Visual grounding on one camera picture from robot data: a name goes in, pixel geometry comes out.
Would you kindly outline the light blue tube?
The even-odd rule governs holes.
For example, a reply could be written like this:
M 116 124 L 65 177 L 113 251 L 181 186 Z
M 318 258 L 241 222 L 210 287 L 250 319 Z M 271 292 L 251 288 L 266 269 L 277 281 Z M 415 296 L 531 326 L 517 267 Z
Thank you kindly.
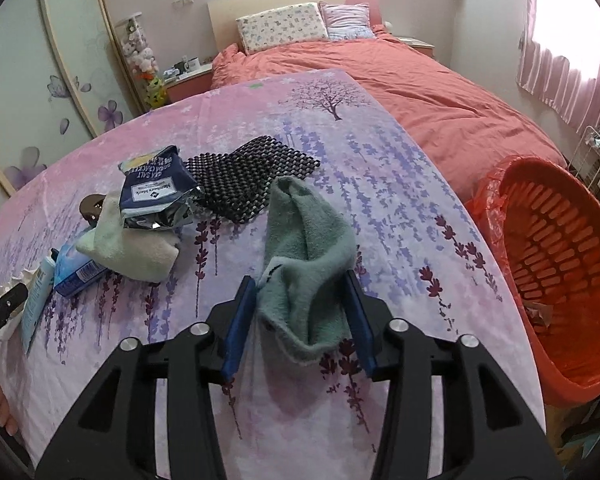
M 38 270 L 34 274 L 27 301 L 24 304 L 20 323 L 20 337 L 25 354 L 30 351 L 38 322 L 40 322 L 47 299 L 53 290 L 57 256 L 58 250 L 52 248 L 41 260 Z

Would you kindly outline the pink left nightstand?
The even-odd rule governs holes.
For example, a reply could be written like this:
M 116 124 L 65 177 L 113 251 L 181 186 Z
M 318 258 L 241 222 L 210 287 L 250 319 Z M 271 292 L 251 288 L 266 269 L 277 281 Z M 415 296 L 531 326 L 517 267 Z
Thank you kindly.
M 198 70 L 178 76 L 166 85 L 169 101 L 175 103 L 209 91 L 212 85 L 212 76 L 211 63 L 201 65 Z

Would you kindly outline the blue tissue pack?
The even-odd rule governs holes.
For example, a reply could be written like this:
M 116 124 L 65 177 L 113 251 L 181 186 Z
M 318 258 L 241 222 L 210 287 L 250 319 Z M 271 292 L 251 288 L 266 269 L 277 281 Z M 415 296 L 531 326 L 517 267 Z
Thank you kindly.
M 55 274 L 54 292 L 71 298 L 98 281 L 107 269 L 91 257 L 76 250 L 76 244 L 67 243 L 59 249 Z

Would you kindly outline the pink window curtain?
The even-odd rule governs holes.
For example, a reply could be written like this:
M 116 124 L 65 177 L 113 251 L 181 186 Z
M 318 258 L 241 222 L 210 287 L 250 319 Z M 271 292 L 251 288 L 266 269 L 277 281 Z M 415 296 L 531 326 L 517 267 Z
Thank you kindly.
M 600 5 L 527 0 L 517 84 L 584 133 L 600 127 Z

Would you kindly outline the white mug on nightstand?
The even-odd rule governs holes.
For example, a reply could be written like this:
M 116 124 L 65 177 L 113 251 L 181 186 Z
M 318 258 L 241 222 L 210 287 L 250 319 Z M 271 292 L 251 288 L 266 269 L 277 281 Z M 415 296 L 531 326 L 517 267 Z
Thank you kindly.
M 187 73 L 196 72 L 200 69 L 199 58 L 183 58 L 184 67 Z

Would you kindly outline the pink nightstand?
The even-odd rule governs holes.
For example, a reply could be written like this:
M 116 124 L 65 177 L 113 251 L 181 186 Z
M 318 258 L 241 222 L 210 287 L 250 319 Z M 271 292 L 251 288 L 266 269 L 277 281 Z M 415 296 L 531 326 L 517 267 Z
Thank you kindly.
M 166 85 L 169 101 L 175 103 L 209 91 L 212 85 L 212 76 L 211 63 L 201 65 L 198 70 L 178 76 Z
M 397 40 L 400 41 L 401 44 L 406 44 L 410 48 L 416 50 L 417 52 L 422 53 L 423 55 L 427 55 L 428 58 L 434 58 L 434 45 L 428 44 L 426 41 L 422 41 L 412 37 L 396 37 Z

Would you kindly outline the grey green fuzzy sock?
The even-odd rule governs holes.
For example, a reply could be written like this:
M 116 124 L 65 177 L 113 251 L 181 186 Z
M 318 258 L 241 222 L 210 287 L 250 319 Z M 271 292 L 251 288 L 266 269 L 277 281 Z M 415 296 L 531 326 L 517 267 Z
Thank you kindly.
M 355 257 L 352 226 L 315 188 L 273 181 L 257 314 L 292 362 L 315 362 L 347 335 L 336 284 Z

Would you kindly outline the coral pink bed duvet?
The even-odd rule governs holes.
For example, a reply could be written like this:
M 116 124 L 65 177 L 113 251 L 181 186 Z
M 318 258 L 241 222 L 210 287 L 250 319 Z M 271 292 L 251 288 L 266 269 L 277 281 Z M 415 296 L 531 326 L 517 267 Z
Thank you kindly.
M 308 70 L 344 70 L 396 118 L 461 200 L 469 200 L 478 181 L 508 156 L 566 163 L 526 115 L 386 32 L 373 39 L 284 44 L 253 54 L 231 44 L 212 67 L 215 88 Z

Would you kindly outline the white floral pillow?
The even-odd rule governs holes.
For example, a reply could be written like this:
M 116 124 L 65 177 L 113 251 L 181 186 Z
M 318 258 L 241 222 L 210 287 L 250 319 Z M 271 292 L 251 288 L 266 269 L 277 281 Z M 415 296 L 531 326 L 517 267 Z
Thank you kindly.
M 316 2 L 262 11 L 236 18 L 242 46 L 248 55 L 285 44 L 327 40 L 327 29 Z

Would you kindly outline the brown shoe insole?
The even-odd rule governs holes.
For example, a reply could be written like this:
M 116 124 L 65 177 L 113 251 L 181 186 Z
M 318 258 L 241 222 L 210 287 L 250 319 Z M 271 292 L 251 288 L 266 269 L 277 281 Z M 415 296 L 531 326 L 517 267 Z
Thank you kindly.
M 104 199 L 105 195 L 90 194 L 81 200 L 79 206 L 80 214 L 91 228 L 97 226 L 99 216 L 102 213 L 102 204 L 104 203 Z

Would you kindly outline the orange plastic laundry basket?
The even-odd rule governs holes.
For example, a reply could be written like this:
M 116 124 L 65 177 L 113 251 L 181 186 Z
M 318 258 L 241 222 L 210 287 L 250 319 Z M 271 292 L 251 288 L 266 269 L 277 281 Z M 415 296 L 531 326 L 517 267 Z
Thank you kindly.
M 467 210 L 516 302 L 545 403 L 558 408 L 600 395 L 600 203 L 567 170 L 509 156 L 478 184 Z M 553 307 L 542 334 L 524 300 Z

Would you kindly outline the pink floral tablecloth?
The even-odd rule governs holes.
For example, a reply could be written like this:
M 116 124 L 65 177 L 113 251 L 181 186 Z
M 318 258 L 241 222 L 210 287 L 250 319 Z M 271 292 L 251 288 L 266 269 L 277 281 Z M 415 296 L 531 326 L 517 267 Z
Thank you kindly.
M 296 107 L 308 75 L 264 78 L 155 110 L 84 144 L 44 170 L 0 209 L 0 287 L 35 268 L 84 228 L 80 201 L 121 188 L 120 164 L 175 145 L 184 157 L 229 153 L 272 136 L 318 161 L 309 177 L 355 234 L 364 290 L 424 333 L 475 335 L 530 410 L 544 413 L 530 344 L 489 247 L 460 199 L 415 141 L 374 99 L 336 114 Z M 243 226 L 197 221 L 158 285 L 106 276 L 47 304 L 29 349 L 0 341 L 0 383 L 30 456 L 38 460 L 68 409 L 125 337 L 162 341 L 233 298 L 264 268 L 265 216 Z M 234 382 L 211 397 L 232 479 L 366 479 L 387 387 L 340 349 L 291 362 L 273 332 L 250 328 Z

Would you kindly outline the sliding wardrobe with flowers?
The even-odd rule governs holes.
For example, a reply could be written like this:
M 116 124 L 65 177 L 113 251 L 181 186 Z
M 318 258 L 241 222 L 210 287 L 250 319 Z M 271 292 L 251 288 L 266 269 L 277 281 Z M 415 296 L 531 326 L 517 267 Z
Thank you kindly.
M 0 3 L 0 208 L 140 112 L 104 0 Z

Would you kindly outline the trash pile in basket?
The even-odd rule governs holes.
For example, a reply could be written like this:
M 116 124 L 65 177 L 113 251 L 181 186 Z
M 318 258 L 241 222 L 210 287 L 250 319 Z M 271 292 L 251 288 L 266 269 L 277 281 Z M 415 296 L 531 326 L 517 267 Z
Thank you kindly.
M 545 333 L 553 321 L 553 307 L 550 304 L 531 300 L 524 300 L 522 304 L 535 333 Z

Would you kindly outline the pink right nightstand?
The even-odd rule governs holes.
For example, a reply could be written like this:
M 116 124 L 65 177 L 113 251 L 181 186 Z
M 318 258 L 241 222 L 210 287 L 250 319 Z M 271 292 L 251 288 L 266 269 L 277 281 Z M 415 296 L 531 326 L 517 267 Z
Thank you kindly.
M 426 41 L 422 41 L 412 37 L 396 37 L 397 40 L 400 41 L 401 44 L 406 44 L 410 48 L 416 50 L 417 52 L 422 53 L 423 55 L 427 55 L 428 58 L 434 58 L 434 45 L 428 44 Z

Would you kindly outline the pink striped pillow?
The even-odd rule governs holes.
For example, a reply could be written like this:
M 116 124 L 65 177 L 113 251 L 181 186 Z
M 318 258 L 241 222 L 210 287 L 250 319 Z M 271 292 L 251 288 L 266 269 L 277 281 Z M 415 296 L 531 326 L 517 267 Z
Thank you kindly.
M 320 1 L 321 16 L 332 41 L 374 39 L 370 22 L 370 5 L 367 2 L 335 4 Z

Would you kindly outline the black dotted mesh mat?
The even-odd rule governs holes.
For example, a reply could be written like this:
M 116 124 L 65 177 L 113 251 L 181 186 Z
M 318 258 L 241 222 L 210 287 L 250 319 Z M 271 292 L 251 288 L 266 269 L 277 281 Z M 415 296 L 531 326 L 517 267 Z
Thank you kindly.
M 303 180 L 320 162 L 272 136 L 257 136 L 231 153 L 202 153 L 185 162 L 201 186 L 201 206 L 234 223 L 246 223 L 268 206 L 278 177 Z

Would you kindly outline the hanging plush toy stack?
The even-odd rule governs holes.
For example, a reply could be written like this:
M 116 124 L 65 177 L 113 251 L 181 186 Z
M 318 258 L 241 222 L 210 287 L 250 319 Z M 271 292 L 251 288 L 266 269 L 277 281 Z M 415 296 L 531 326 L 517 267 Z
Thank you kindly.
M 156 110 L 166 104 L 159 65 L 147 40 L 140 12 L 116 25 L 122 58 L 128 68 L 133 88 L 145 110 Z

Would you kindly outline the blue foil snack bag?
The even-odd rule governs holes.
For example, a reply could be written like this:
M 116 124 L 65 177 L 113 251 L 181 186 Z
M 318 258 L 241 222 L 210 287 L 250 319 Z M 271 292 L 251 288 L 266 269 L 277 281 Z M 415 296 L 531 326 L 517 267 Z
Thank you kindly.
M 127 159 L 119 169 L 124 175 L 119 208 L 126 228 L 167 231 L 194 221 L 204 190 L 175 145 Z

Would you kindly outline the light green white towel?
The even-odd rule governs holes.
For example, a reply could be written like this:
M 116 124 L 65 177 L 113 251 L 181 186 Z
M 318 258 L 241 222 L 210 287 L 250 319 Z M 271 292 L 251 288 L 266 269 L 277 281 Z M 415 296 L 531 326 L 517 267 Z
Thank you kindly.
M 120 195 L 105 195 L 97 226 L 76 241 L 76 250 L 130 280 L 160 283 L 172 271 L 180 239 L 171 231 L 128 229 L 119 208 Z

